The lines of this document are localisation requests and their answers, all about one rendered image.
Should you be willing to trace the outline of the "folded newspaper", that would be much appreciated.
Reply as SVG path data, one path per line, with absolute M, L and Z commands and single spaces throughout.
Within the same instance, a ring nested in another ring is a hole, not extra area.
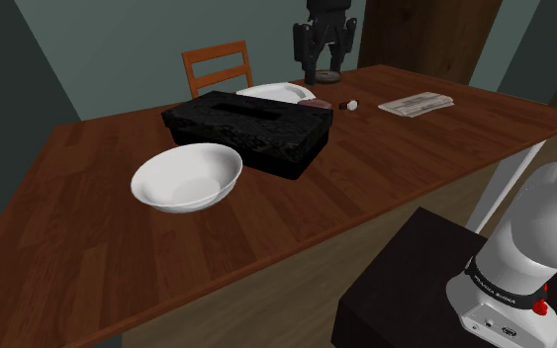
M 380 104 L 378 108 L 393 115 L 414 118 L 419 115 L 454 105 L 451 97 L 423 92 L 396 101 Z

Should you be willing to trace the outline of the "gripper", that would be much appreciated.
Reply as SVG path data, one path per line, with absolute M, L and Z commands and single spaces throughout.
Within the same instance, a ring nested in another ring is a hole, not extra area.
M 357 26 L 356 18 L 346 18 L 352 0 L 306 0 L 309 24 L 293 25 L 294 59 L 301 63 L 305 83 L 316 84 L 315 44 L 329 44 L 330 70 L 340 66 L 353 46 Z

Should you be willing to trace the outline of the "black tissue box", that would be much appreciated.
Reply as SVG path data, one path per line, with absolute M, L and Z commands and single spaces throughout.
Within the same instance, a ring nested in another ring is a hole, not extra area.
M 327 144 L 333 110 L 212 91 L 161 116 L 179 145 L 226 145 L 244 165 L 296 180 Z

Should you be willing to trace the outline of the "orange wooden chair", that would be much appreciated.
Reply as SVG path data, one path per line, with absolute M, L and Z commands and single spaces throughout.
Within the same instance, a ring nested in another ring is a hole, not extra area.
M 198 62 L 203 62 L 227 55 L 239 54 L 242 58 L 242 64 L 234 66 L 221 71 L 216 71 L 210 74 L 196 77 L 193 71 L 193 65 Z M 233 43 L 224 43 L 210 47 L 204 47 L 181 53 L 182 60 L 186 72 L 187 81 L 192 98 L 199 96 L 199 89 L 226 81 L 228 79 L 236 78 L 244 75 L 248 87 L 253 87 L 253 79 L 251 74 L 251 67 L 247 52 L 245 41 L 238 41 Z

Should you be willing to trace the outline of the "white plate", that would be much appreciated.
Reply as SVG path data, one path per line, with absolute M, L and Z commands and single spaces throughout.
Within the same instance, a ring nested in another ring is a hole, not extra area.
M 309 89 L 290 82 L 257 85 L 239 90 L 236 94 L 291 104 L 316 99 L 315 94 Z

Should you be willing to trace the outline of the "dark brown wooden door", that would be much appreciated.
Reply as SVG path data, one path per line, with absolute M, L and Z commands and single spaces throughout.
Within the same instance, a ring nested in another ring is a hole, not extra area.
M 357 66 L 467 84 L 503 0 L 366 0 Z

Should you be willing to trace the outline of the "brown wooden table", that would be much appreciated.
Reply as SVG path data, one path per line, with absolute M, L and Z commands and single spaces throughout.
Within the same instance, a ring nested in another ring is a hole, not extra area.
M 160 108 L 57 127 L 0 216 L 0 348 L 91 347 L 557 134 L 556 107 L 384 65 L 313 91 L 359 105 L 302 176 L 244 169 L 193 214 L 131 193 Z M 378 108 L 423 92 L 454 105 Z

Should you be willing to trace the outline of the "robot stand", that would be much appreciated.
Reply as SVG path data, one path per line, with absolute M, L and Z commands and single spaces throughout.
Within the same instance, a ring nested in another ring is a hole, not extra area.
M 485 237 L 417 209 L 340 298 L 335 348 L 496 348 L 468 332 L 447 282 Z

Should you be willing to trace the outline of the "white bowl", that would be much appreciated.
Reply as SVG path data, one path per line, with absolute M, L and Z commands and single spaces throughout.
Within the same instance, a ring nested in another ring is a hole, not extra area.
M 232 148 L 194 143 L 163 151 L 144 163 L 131 180 L 131 192 L 143 204 L 170 214 L 206 209 L 234 187 L 243 163 Z

